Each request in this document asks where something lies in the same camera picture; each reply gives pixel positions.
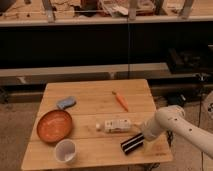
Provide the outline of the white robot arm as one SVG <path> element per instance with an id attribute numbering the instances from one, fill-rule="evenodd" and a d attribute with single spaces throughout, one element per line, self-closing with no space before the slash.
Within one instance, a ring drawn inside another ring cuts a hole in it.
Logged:
<path id="1" fill-rule="evenodd" d="M 186 121 L 181 106 L 157 109 L 150 119 L 139 124 L 139 130 L 147 141 L 157 139 L 164 131 L 172 131 L 213 159 L 213 134 Z"/>

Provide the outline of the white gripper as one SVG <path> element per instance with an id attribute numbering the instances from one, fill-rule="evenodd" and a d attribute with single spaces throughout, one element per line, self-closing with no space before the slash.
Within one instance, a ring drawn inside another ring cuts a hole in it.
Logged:
<path id="1" fill-rule="evenodd" d="M 141 124 L 136 124 L 136 127 L 143 134 L 147 141 L 153 141 L 160 135 L 160 127 L 154 120 L 149 120 Z"/>

